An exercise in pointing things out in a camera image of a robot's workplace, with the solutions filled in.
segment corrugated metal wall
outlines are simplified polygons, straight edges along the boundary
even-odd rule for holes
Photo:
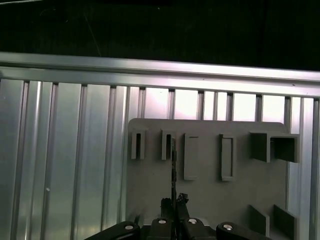
[[[300,96],[2,79],[1,239],[83,240],[124,220],[133,118],[281,122],[300,133],[288,209],[308,236],[314,111],[318,100]]]

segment screw head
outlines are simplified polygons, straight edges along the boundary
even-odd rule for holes
[[[193,219],[193,218],[190,218],[190,219],[188,220],[188,222],[191,223],[191,224],[196,224],[196,223],[197,223],[197,220],[195,220],[195,219]]]
[[[128,225],[128,226],[125,226],[125,227],[124,227],[125,230],[131,230],[131,229],[133,229],[133,228],[134,228],[134,227],[131,226],[131,225]]]
[[[229,225],[229,224],[223,225],[223,228],[228,230],[228,231],[231,231],[233,229],[233,227],[231,225]]]

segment black ceiling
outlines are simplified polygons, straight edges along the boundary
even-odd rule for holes
[[[0,51],[320,71],[320,1],[0,5]]]

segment metal panel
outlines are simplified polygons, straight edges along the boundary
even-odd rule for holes
[[[197,119],[198,92],[192,90],[176,90],[174,119]]]
[[[26,106],[25,139],[23,146],[23,165],[17,223],[17,239],[31,236],[33,187],[37,157],[37,140],[40,120],[41,82],[31,82],[28,88]]]
[[[87,86],[74,239],[86,239],[101,229],[109,98],[109,86]]]
[[[213,120],[215,115],[215,93],[213,91],[204,92],[203,120]]]
[[[300,133],[300,118],[301,118],[301,98],[291,98],[290,111],[290,132],[292,134]],[[289,177],[288,177],[288,197],[287,208],[294,215],[298,216],[300,212],[300,165],[289,163]]]
[[[71,236],[81,85],[60,83],[54,116],[45,239]]]
[[[118,86],[115,90],[113,123],[111,139],[111,154],[108,175],[109,184],[107,191],[107,208],[103,228],[108,228],[116,224],[120,216],[121,202],[121,181],[124,159],[124,143],[126,129],[126,108],[127,108],[127,87]]]
[[[139,103],[139,88],[129,87],[128,98],[127,98],[127,115],[125,124],[125,139],[124,139],[124,150],[123,156],[128,155],[128,124],[129,122],[137,118],[138,116],[138,103]],[[121,182],[121,206],[120,206],[120,221],[126,220],[126,201],[127,201],[127,158],[123,158],[122,166],[122,182]]]
[[[0,52],[0,64],[10,63],[11,66],[55,68],[55,69],[84,69],[100,71],[124,72],[165,72],[181,74],[207,74],[246,76],[247,78],[295,79],[320,81],[320,73],[316,71],[298,71],[288,69],[270,69],[257,67],[241,67],[226,65],[209,65],[185,62],[166,62],[138,59],[116,59],[101,57],[57,56],[45,54]]]
[[[254,122],[256,120],[256,95],[235,93],[233,96],[233,120]]]
[[[0,236],[11,235],[23,81],[1,80],[0,88]]]
[[[300,163],[300,239],[309,239],[310,190],[314,100],[302,99],[301,163]]]
[[[225,121],[227,120],[227,93],[217,93],[217,105],[216,105],[216,120]]]
[[[311,194],[310,194],[310,227],[309,239],[318,239],[318,229],[320,229],[319,213],[319,137],[320,137],[320,106],[319,99],[313,103],[313,134],[312,134],[312,165],[311,165]]]
[[[287,96],[320,96],[320,88],[316,82],[301,81],[297,83],[295,79],[278,81],[277,79],[222,79],[216,75],[207,78],[198,77],[166,77],[158,75],[139,75],[109,72],[89,72],[89,71],[68,71],[34,68],[2,67],[1,74],[7,79],[30,81],[45,81],[75,84],[98,84],[111,86],[128,87],[151,87],[185,90],[204,90],[229,93],[252,93],[267,95],[287,95]]]
[[[168,118],[168,89],[150,88],[145,89],[145,112],[146,119]]]
[[[48,152],[48,136],[50,112],[53,110],[52,94],[53,84],[51,82],[42,82],[40,113],[37,131],[36,159],[33,181],[32,195],[32,222],[31,239],[40,240],[41,226],[43,224],[43,204],[45,195],[45,178]]]
[[[262,96],[262,121],[284,123],[285,121],[285,97]]]

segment gray block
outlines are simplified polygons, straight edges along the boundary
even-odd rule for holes
[[[278,132],[250,132],[251,157],[270,163],[280,159],[300,162],[300,138],[298,134]]]
[[[270,236],[270,217],[259,211],[254,206],[249,206],[250,223],[249,227],[252,231],[262,234],[266,237]]]
[[[273,207],[273,224],[290,240],[298,239],[299,219],[277,205]]]

